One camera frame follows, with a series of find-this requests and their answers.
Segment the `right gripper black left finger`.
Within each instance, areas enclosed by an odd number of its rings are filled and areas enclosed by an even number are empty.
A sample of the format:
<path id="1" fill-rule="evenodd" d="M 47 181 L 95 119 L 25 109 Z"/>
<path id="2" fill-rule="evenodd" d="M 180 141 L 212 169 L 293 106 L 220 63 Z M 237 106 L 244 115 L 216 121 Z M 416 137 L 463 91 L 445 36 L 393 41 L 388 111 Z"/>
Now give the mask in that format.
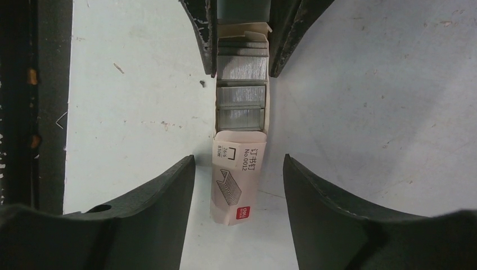
<path id="1" fill-rule="evenodd" d="M 1 207 L 2 269 L 178 269 L 195 158 L 91 210 L 47 214 Z"/>

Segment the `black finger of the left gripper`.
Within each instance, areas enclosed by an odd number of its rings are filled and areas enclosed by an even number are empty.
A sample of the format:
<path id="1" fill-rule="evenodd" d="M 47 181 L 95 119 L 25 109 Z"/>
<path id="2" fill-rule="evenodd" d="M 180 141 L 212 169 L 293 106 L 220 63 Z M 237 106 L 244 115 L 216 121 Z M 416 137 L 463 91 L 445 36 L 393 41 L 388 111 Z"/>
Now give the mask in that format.
<path id="1" fill-rule="evenodd" d="M 269 76 L 278 77 L 307 30 L 334 0 L 272 0 Z"/>
<path id="2" fill-rule="evenodd" d="M 206 75 L 217 73 L 218 18 L 217 0 L 179 0 L 186 12 L 197 40 Z"/>

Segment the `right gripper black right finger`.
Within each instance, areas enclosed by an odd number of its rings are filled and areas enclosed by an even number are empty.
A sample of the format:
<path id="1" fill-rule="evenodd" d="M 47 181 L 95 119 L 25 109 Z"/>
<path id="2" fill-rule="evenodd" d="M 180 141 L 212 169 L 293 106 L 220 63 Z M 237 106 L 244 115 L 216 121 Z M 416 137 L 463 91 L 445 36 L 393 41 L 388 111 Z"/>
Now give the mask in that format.
<path id="1" fill-rule="evenodd" d="M 475 269 L 476 211 L 423 217 L 362 199 L 283 161 L 300 269 Z"/>

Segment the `staple box tray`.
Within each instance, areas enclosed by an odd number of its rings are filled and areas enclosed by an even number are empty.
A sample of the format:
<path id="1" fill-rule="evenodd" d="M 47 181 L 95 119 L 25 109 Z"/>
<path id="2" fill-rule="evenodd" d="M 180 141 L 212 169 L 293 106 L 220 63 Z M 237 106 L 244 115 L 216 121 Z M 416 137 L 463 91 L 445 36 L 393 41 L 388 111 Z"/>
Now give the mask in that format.
<path id="1" fill-rule="evenodd" d="M 215 80 L 217 132 L 268 132 L 271 32 L 266 22 L 219 26 Z"/>

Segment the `white staple box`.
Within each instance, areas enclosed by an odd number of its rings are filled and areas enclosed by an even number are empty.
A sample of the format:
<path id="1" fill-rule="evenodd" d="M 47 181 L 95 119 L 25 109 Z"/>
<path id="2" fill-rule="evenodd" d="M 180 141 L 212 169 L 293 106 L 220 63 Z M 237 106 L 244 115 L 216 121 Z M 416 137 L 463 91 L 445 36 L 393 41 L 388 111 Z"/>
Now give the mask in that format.
<path id="1" fill-rule="evenodd" d="M 233 226 L 250 220 L 257 199 L 267 134 L 224 130 L 213 139 L 210 215 Z"/>

